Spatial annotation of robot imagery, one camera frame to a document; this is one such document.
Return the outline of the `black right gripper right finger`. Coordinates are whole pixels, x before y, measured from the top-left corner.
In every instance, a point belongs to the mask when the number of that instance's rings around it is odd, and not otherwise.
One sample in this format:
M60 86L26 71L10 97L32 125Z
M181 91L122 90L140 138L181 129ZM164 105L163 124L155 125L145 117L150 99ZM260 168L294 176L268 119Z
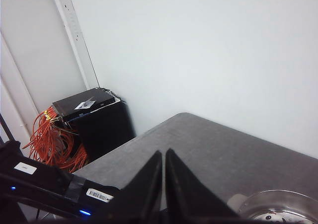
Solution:
M165 154L165 193L173 218L238 218L205 187L173 149Z

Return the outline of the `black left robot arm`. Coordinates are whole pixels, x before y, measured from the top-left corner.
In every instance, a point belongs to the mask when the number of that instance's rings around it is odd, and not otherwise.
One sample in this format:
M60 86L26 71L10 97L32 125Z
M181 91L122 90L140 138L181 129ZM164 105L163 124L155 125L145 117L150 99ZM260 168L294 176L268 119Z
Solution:
M0 220L27 221L20 204L64 218L90 217L119 189L104 186L25 157L5 120L0 125L8 141L0 142Z

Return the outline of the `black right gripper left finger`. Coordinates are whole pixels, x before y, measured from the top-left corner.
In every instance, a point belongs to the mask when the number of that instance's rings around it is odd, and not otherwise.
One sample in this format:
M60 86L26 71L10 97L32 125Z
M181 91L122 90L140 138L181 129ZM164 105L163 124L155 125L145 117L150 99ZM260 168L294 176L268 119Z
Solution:
M156 151L109 203L110 218L152 218L160 208L162 154Z

